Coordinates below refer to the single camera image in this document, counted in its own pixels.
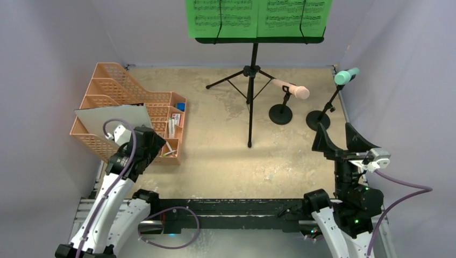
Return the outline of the green cap grey pen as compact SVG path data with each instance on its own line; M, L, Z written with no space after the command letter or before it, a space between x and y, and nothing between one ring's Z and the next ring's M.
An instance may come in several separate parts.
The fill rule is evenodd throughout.
M177 150L173 150L173 151L166 152L166 153L162 154L162 157L167 157L167 156L175 155L176 152L177 152Z

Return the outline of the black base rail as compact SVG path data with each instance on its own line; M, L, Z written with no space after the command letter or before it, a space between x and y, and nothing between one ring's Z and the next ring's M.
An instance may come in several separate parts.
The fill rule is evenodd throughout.
M304 213L301 199L161 199L139 224L141 233L180 234L182 229L280 230L316 234L317 223Z

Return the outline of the green sheet music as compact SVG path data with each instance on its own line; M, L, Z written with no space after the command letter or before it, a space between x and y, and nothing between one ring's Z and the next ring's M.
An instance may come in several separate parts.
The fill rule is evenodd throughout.
M332 0L260 1L257 36L322 37Z
M255 38L259 1L185 1L190 38Z

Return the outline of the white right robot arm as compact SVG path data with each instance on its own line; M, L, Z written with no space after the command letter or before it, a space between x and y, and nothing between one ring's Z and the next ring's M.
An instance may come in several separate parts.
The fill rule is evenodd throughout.
M315 190L304 194L302 212L316 221L333 257L372 257L372 219L382 212L384 194L361 184L360 179L386 168L391 154L367 141L350 123L345 124L345 133L347 148L342 149L332 142L323 124L317 125L311 149L334 163L337 202L325 190Z

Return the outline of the yellow tip white pen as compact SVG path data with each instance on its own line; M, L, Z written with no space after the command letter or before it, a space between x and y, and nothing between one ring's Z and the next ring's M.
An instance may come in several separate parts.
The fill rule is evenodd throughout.
M166 141L166 146L171 152L175 150L168 141Z

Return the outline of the mint green toy microphone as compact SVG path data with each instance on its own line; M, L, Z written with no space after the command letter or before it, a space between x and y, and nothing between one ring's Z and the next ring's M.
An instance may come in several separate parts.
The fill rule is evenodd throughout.
M359 74L359 72L359 68L341 70L335 74L334 82L336 85L346 85L347 83L352 81Z

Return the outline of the grey folder board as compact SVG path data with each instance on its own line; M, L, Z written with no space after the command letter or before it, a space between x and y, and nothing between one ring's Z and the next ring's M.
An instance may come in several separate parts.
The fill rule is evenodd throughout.
M116 119L116 121L109 122L105 127L106 131L110 133L120 124L118 119L126 121L133 128L138 126L153 128L147 109L143 105L94 107L77 109L74 112L88 133L99 137L105 136L103 124L109 119Z

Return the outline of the black music stand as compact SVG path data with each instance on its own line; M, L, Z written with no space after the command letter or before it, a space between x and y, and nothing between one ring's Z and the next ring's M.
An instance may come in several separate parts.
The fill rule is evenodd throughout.
M271 81L274 77L261 70L261 67L257 65L258 48L260 43L264 44L320 44L324 41L324 37L259 37L259 38L196 38L200 44L244 44L252 43L252 54L250 64L246 65L241 71L238 71L228 77L225 77L219 81L208 84L205 86L206 89L210 89L223 82L228 82L234 89L236 89L245 99L249 109L249 128L248 128L248 141L247 147L252 147L252 131L253 131L253 102L255 99L254 94L254 80L257 73L266 76ZM231 79L237 76L244 76L248 78L247 93L244 94L240 91L232 82Z

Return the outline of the green sheet music right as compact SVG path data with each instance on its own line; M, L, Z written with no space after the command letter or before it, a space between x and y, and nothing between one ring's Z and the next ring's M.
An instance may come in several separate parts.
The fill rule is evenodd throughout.
M322 37L332 0L260 1L257 36Z

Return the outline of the green sheet music left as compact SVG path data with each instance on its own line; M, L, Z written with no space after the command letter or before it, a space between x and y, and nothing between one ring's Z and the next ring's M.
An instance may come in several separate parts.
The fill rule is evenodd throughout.
M255 38L259 1L185 1L190 38Z

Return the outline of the black round microphone stand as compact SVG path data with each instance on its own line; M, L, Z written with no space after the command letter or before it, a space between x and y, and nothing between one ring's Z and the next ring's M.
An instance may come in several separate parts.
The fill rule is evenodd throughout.
M287 102L291 96L289 87L283 85L282 90L285 93L282 104L273 105L268 113L271 121L278 125L288 124L293 118L293 112L290 107L287 106Z

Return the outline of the pink toy microphone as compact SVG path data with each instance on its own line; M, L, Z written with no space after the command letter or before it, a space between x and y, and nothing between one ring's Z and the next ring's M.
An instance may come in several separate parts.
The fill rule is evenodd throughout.
M294 85L276 78L272 79L271 82L298 99L307 99L310 96L310 91L305 86Z

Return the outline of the white marker tube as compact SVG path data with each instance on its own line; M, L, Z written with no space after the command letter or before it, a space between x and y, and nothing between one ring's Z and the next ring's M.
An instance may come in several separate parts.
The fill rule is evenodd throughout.
M180 125L180 118L181 118L181 114L180 113L173 113L172 114L172 117L171 117L171 129L172 129L172 132L171 132L171 135L170 135L172 138L175 137L176 127Z

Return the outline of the peach plastic file organizer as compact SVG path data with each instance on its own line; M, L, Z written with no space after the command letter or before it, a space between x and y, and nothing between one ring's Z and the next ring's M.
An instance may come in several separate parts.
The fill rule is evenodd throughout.
M70 135L107 161L131 133L119 121L106 121L114 118L134 127L144 125L166 141L153 163L177 166L181 164L186 103L175 92L144 89L117 63L100 62L75 110Z

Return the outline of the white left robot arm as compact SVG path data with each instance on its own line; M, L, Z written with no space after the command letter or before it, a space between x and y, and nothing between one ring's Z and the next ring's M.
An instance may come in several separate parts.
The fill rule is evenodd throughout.
M134 128L129 141L108 159L102 187L82 226L69 243L57 247L55 257L116 257L142 220L159 216L158 193L144 189L133 194L125 211L119 210L165 143L152 128Z

